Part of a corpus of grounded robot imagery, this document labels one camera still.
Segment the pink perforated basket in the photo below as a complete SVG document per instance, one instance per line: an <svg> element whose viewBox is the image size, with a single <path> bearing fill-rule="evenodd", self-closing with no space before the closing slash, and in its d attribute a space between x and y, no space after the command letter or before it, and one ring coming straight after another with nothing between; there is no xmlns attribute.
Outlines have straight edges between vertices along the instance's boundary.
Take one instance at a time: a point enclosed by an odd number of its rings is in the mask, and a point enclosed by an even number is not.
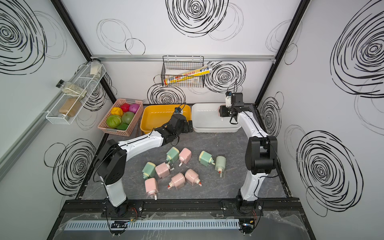
<svg viewBox="0 0 384 240"><path fill-rule="evenodd" d="M98 129L105 134L129 137L144 111L140 100L117 99L102 121Z"/></svg>

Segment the white plastic storage box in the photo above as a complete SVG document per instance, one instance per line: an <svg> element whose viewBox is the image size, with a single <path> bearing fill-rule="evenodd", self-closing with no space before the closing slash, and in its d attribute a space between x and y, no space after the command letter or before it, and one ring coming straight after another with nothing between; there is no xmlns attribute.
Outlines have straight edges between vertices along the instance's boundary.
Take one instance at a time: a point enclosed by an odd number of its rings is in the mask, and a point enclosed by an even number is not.
<svg viewBox="0 0 384 240"><path fill-rule="evenodd" d="M224 103L202 103L192 106L193 129L196 133L235 133L241 126L230 124L230 117L218 117L217 109Z"/></svg>

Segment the clear jar on shelf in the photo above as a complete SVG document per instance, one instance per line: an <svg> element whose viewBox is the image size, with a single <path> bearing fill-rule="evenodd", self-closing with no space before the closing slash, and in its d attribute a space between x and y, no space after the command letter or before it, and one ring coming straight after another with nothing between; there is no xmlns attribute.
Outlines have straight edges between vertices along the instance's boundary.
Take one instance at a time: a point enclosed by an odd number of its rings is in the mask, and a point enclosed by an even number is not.
<svg viewBox="0 0 384 240"><path fill-rule="evenodd" d="M92 59L90 66L90 75L91 76L100 76L102 69L102 64L99 59Z"/></svg>

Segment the green sharpener right round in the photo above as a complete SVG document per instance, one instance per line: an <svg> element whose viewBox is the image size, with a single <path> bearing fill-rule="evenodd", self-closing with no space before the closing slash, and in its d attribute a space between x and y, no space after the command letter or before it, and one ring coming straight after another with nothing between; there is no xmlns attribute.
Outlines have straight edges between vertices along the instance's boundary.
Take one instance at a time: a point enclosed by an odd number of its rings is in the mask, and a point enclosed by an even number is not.
<svg viewBox="0 0 384 240"><path fill-rule="evenodd" d="M223 172L226 168L226 161L227 159L224 156L217 156L216 158L215 171L219 173L220 177L222 177Z"/></svg>

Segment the green sharpener right square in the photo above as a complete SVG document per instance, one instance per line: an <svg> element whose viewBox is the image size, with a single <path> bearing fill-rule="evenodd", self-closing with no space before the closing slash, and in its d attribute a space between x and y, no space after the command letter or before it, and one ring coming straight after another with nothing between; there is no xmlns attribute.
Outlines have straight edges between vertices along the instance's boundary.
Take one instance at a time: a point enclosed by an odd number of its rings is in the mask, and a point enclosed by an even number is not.
<svg viewBox="0 0 384 240"><path fill-rule="evenodd" d="M215 161L211 154L206 151L202 151L199 155L199 162L204 166L215 165Z"/></svg>

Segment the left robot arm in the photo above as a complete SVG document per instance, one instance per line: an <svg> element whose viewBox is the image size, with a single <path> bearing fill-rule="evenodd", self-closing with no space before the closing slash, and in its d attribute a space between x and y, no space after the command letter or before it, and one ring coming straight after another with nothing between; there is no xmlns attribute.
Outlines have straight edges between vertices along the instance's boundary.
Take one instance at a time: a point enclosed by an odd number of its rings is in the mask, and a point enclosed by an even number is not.
<svg viewBox="0 0 384 240"><path fill-rule="evenodd" d="M109 203L115 209L119 209L127 201L122 177L128 160L150 149L170 144L178 140L181 134L192 131L193 122L188 121L184 115L176 113L167 123L154 128L144 136L120 142L108 140L96 157L95 173L104 185Z"/></svg>

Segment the light green toy apple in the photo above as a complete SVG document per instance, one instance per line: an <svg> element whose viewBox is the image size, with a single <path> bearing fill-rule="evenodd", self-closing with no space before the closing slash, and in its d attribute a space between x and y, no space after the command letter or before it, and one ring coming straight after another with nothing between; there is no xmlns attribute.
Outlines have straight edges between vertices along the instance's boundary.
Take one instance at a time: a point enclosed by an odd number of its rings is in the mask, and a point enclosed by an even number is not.
<svg viewBox="0 0 384 240"><path fill-rule="evenodd" d="M135 114L133 112L125 112L122 115L122 122L129 125L134 119L134 117L135 117Z"/></svg>

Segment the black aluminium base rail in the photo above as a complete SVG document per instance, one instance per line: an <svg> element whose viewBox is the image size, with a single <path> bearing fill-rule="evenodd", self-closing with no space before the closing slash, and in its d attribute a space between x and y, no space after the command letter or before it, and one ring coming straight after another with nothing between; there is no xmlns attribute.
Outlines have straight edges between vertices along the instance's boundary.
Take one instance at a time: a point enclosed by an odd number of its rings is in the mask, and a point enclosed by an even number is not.
<svg viewBox="0 0 384 240"><path fill-rule="evenodd" d="M140 217L149 213L168 212L210 212L224 216L251 216L263 210L298 210L302 204L298 198L261 198L256 201L238 199L165 199L126 200L119 207L113 207L104 200L69 200L64 203L65 213L103 213L108 217Z"/></svg>

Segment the red toy fruit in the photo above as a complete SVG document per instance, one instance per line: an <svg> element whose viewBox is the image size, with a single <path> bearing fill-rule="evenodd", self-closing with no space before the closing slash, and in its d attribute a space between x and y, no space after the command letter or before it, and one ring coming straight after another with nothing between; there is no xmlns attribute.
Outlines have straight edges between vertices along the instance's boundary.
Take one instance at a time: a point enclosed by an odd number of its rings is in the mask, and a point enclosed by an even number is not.
<svg viewBox="0 0 384 240"><path fill-rule="evenodd" d="M128 112L129 110L130 110L130 104L128 104L128 103L124 103L124 104L122 104L121 106L120 106L120 108L122 109L122 111L124 112L124 113L126 113L126 112Z"/></svg>

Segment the green toy cabbage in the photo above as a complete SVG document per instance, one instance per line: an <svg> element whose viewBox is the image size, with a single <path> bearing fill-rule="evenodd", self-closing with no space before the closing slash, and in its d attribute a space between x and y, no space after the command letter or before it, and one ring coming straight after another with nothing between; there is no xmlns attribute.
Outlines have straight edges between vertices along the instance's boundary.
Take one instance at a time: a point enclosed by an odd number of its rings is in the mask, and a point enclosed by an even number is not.
<svg viewBox="0 0 384 240"><path fill-rule="evenodd" d="M109 116L106 124L110 129L116 129L122 123L122 118L119 116Z"/></svg>

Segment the pink sharpener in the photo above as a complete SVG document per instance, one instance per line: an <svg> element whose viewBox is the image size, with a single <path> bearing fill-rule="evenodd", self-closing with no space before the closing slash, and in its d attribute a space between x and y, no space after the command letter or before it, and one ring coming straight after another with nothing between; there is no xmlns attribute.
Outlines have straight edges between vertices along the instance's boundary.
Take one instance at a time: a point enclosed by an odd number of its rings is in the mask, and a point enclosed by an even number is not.
<svg viewBox="0 0 384 240"><path fill-rule="evenodd" d="M217 115L218 115L218 117L222 117L222 116L221 116L221 110L220 110L220 107L217 109Z"/></svg>
<svg viewBox="0 0 384 240"><path fill-rule="evenodd" d="M155 201L158 199L158 183L155 178L150 178L145 180L145 189L149 197L153 198Z"/></svg>
<svg viewBox="0 0 384 240"><path fill-rule="evenodd" d="M182 188L185 185L185 183L186 183L186 179L183 173L178 173L171 178L171 181L168 184L168 189L175 188L178 190Z"/></svg>
<svg viewBox="0 0 384 240"><path fill-rule="evenodd" d="M179 167L181 167L182 165L187 165L191 157L192 157L191 150L189 150L188 148L184 148L179 154L179 161L180 161Z"/></svg>
<svg viewBox="0 0 384 240"><path fill-rule="evenodd" d="M174 169L169 163L161 163L155 167L156 174L160 179L169 176Z"/></svg>
<svg viewBox="0 0 384 240"><path fill-rule="evenodd" d="M197 174L194 170L189 169L185 173L185 179L187 183L189 183L191 186L198 185L202 186L201 180L199 178L199 174Z"/></svg>

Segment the bottle lying on shelf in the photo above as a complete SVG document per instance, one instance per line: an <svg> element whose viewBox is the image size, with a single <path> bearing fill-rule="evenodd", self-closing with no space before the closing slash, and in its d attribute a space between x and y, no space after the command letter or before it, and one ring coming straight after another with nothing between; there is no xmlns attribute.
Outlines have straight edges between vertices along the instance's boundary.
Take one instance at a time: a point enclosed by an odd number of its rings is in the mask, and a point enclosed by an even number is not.
<svg viewBox="0 0 384 240"><path fill-rule="evenodd" d="M57 84L56 87L60 89L64 94L73 96L76 98L84 98L86 94L88 93L87 90L71 83L71 82L65 82L63 80L60 80Z"/></svg>

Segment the yellow toy fruit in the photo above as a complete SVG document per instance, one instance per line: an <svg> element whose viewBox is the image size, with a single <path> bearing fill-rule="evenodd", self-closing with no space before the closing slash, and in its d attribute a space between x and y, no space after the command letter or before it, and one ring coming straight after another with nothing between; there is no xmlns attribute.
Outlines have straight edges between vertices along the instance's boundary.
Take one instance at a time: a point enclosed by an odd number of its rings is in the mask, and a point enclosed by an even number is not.
<svg viewBox="0 0 384 240"><path fill-rule="evenodd" d="M111 116L119 116L122 117L124 115L124 111L120 107L114 107L110 111Z"/></svg>

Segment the yellow plastic storage box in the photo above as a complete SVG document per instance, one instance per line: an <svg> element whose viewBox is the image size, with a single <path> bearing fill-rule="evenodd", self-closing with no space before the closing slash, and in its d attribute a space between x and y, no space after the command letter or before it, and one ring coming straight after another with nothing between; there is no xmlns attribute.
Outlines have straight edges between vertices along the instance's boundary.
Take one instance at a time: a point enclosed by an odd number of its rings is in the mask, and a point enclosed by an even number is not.
<svg viewBox="0 0 384 240"><path fill-rule="evenodd" d="M193 132L191 107L188 105L151 105L144 109L140 129L149 134L153 129L167 123L174 114L176 108L181 108L181 114L187 119L186 133Z"/></svg>

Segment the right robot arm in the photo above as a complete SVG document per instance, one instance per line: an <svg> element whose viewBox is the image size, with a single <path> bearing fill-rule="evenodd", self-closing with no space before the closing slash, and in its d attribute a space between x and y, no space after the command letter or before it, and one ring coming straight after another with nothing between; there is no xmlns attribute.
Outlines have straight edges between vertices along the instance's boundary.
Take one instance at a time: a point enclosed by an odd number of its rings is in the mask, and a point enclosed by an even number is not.
<svg viewBox="0 0 384 240"><path fill-rule="evenodd" d="M248 172L237 196L237 209L242 214L250 210L254 215L262 209L258 203L262 183L277 165L277 139L270 137L262 129L252 108L245 105L242 93L227 91L225 105L220 106L219 114L223 118L229 118L230 124L239 124L248 137L245 153Z"/></svg>

